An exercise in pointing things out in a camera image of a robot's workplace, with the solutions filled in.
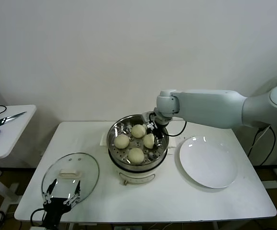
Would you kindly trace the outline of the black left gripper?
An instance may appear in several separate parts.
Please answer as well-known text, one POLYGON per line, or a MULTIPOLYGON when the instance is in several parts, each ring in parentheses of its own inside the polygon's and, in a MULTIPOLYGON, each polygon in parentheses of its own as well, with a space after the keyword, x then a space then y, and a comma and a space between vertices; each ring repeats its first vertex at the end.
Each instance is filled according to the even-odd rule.
POLYGON ((43 227, 47 230, 57 230, 61 217, 71 210, 71 205, 75 205, 80 201, 80 181, 78 182, 75 192, 68 199, 52 198, 52 192, 57 183, 55 178, 48 186, 43 185, 43 204, 46 212, 43 220, 43 227))

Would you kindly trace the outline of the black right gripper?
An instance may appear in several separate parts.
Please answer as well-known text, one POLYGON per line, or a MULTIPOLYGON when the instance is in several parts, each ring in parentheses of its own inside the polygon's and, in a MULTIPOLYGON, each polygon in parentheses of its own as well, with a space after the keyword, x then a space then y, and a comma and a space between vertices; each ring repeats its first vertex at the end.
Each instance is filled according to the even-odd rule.
POLYGON ((154 120, 150 120, 150 130, 154 135, 154 147, 157 147, 159 145, 158 141, 165 138, 163 134, 163 126, 157 124, 154 120))

